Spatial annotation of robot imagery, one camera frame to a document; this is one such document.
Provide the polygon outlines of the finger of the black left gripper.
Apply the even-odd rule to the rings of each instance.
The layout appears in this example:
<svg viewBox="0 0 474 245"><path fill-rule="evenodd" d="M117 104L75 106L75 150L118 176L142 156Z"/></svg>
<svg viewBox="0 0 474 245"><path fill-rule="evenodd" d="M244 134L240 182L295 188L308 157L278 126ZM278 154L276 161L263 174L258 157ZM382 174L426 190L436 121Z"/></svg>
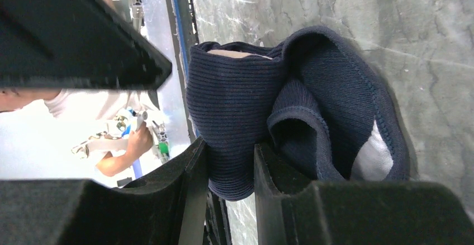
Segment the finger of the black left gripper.
<svg viewBox="0 0 474 245"><path fill-rule="evenodd" d="M1 86L156 89L154 47L103 0L1 0Z"/></svg>

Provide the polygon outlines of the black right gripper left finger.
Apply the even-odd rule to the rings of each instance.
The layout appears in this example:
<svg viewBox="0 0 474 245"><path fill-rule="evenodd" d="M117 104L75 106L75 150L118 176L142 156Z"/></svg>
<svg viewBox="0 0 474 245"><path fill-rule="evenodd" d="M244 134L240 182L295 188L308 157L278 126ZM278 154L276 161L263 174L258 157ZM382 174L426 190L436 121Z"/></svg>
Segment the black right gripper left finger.
<svg viewBox="0 0 474 245"><path fill-rule="evenodd" d="M92 180L1 182L2 244L201 244L206 144L109 189Z"/></svg>

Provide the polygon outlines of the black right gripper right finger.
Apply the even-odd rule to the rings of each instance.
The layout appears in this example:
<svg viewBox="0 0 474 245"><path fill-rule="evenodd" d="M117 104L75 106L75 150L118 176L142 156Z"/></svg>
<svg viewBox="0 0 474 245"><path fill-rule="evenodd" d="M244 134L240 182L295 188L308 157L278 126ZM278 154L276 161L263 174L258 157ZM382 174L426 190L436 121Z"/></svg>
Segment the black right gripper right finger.
<svg viewBox="0 0 474 245"><path fill-rule="evenodd" d="M260 244L472 244L473 224L430 182L312 181L266 144L254 152Z"/></svg>

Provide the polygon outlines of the navy underwear beige waistband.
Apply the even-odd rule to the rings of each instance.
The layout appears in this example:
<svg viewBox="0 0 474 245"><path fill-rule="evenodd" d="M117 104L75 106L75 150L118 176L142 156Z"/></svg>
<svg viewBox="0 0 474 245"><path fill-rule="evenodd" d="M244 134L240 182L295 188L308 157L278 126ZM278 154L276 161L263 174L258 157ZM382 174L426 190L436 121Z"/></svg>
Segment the navy underwear beige waistband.
<svg viewBox="0 0 474 245"><path fill-rule="evenodd" d="M209 188L225 200L254 191L254 146L265 140L313 180L409 179L387 87L327 27L298 30L272 48L193 46L186 100L209 147Z"/></svg>

